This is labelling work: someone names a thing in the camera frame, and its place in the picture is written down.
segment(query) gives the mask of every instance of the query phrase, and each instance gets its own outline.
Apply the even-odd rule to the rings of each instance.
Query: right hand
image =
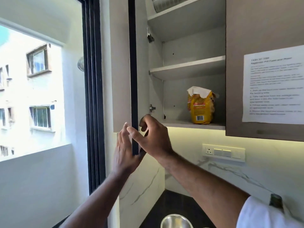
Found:
[[[127,128],[131,137],[156,160],[173,153],[168,129],[150,114],[146,114],[140,121],[141,131],[148,128],[146,136],[142,136],[135,128]]]

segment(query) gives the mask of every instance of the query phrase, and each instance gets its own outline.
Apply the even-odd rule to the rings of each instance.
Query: brown cabinet panel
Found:
[[[242,122],[244,55],[304,45],[303,6],[304,0],[226,0],[227,136],[304,141],[304,125]]]

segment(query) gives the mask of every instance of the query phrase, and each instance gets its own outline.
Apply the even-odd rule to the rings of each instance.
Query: white marble wall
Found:
[[[165,170],[148,154],[119,195],[120,228],[138,228],[165,190]]]
[[[286,210],[304,220],[304,142],[225,136],[225,131],[168,128],[173,149],[192,163],[269,203],[272,192],[283,197]],[[246,163],[205,158],[202,144],[246,149]],[[165,188],[188,195],[165,174]]]

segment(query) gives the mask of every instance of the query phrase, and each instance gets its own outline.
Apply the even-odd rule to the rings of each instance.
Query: left hand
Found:
[[[112,171],[119,175],[129,176],[141,163],[146,152],[141,150],[139,155],[132,155],[132,144],[127,131],[128,124],[117,134],[117,144],[114,153]]]

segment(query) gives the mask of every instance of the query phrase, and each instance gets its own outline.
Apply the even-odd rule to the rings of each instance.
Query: white sleeve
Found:
[[[237,228],[304,228],[293,218],[284,216],[278,209],[250,196],[238,218]]]

